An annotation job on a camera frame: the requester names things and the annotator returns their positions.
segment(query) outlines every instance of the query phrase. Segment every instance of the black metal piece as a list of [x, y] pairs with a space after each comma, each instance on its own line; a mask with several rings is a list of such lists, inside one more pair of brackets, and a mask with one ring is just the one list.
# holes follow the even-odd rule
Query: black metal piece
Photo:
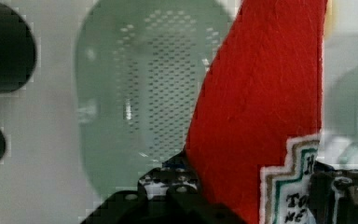
[[310, 180], [310, 211], [318, 224], [358, 224], [358, 170], [319, 166]]
[[313, 165], [313, 172], [317, 173], [317, 172], [329, 172], [329, 171], [335, 171], [336, 169], [334, 169], [333, 166], [331, 165], [327, 165], [324, 163], [321, 163], [319, 161], [316, 161]]
[[82, 224], [238, 224], [245, 223], [223, 204], [209, 204], [185, 152], [142, 176], [138, 191], [121, 191]]
[[162, 163], [143, 175], [138, 181], [138, 189], [145, 190], [147, 198], [163, 197], [168, 188], [187, 185], [198, 192], [201, 191], [199, 177], [190, 166], [184, 151]]

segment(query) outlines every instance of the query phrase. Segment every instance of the bolt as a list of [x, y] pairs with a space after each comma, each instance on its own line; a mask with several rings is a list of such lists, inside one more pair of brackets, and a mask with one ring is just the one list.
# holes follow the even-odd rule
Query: bolt
[[127, 194], [126, 197], [125, 197], [125, 199], [127, 201], [133, 201], [133, 200], [135, 200], [137, 198], [138, 198], [138, 195], [136, 195], [136, 194]]
[[187, 188], [182, 186], [176, 189], [176, 192], [178, 193], [186, 193], [187, 192]]
[[336, 186], [337, 189], [343, 190], [348, 187], [352, 182], [353, 181], [347, 177], [336, 177], [334, 179], [334, 186]]
[[179, 180], [179, 181], [182, 181], [182, 182], [185, 182], [185, 181], [188, 180], [188, 178], [187, 178], [187, 176], [185, 176], [185, 175], [179, 175], [179, 176], [178, 176], [178, 180]]

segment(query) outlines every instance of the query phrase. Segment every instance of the white background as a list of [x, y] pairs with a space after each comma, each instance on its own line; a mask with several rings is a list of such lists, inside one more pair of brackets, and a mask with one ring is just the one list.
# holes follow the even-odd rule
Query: white background
[[[240, 0], [220, 1], [235, 15]], [[10, 146], [0, 162], [0, 224], [79, 223], [101, 202], [82, 170], [73, 80], [76, 34], [95, 3], [0, 2], [27, 20], [38, 47], [32, 80], [20, 91], [0, 95], [0, 127]], [[337, 44], [325, 50], [326, 88], [358, 64], [358, 58], [345, 54], [358, 43], [342, 44], [347, 34], [358, 33], [358, 1], [340, 0], [337, 7], [336, 34], [328, 40]], [[344, 59], [346, 66], [338, 66]], [[333, 154], [325, 157], [334, 162]]]

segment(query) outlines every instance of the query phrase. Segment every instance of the patch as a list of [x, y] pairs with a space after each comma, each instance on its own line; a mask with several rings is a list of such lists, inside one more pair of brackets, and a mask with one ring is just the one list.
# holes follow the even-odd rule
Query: patch
[[318, 146], [316, 134], [289, 139], [284, 166], [261, 169], [260, 224], [307, 223], [309, 182]]

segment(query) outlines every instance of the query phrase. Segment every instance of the green oval object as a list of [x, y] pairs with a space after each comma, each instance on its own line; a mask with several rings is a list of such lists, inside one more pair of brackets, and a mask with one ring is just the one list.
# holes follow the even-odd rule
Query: green oval object
[[326, 94], [324, 127], [352, 140], [338, 161], [344, 166], [358, 154], [358, 66]]
[[182, 150], [231, 18], [211, 0], [103, 0], [76, 43], [83, 164], [103, 197]]

